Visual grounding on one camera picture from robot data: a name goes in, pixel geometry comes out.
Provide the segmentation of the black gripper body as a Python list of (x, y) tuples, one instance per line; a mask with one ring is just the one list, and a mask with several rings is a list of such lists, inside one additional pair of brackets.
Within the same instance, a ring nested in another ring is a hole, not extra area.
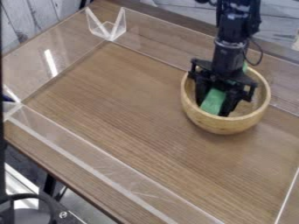
[[(188, 77), (194, 81), (196, 78), (196, 74), (203, 68), (210, 69), (223, 78), (231, 77), (234, 72), (237, 72), (239, 69), (243, 69), (249, 50), (249, 41), (246, 40), (239, 43), (230, 43), (215, 39), (214, 43), (215, 49), (213, 61), (198, 58), (191, 59), (191, 70), (188, 72)], [(250, 91), (253, 101), (258, 83), (250, 77), (249, 80), (251, 81), (251, 88), (246, 87), (246, 90)]]

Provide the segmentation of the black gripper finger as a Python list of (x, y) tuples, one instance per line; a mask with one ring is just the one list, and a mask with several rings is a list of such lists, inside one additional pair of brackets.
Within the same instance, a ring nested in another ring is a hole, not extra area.
[(209, 80), (199, 78), (195, 83), (195, 99), (198, 105), (202, 105), (210, 90), (211, 90), (211, 82)]
[(219, 116), (229, 116), (242, 101), (243, 90), (241, 88), (230, 88), (225, 91), (225, 101), (221, 105)]

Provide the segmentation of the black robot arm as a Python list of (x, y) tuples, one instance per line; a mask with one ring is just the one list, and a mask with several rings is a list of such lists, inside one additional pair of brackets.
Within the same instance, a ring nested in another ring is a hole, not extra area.
[(258, 83), (247, 75), (249, 43), (262, 24), (261, 0), (195, 0), (217, 8), (218, 35), (213, 61), (192, 58), (188, 77), (195, 82), (195, 101), (215, 116), (229, 116), (241, 101), (251, 102)]

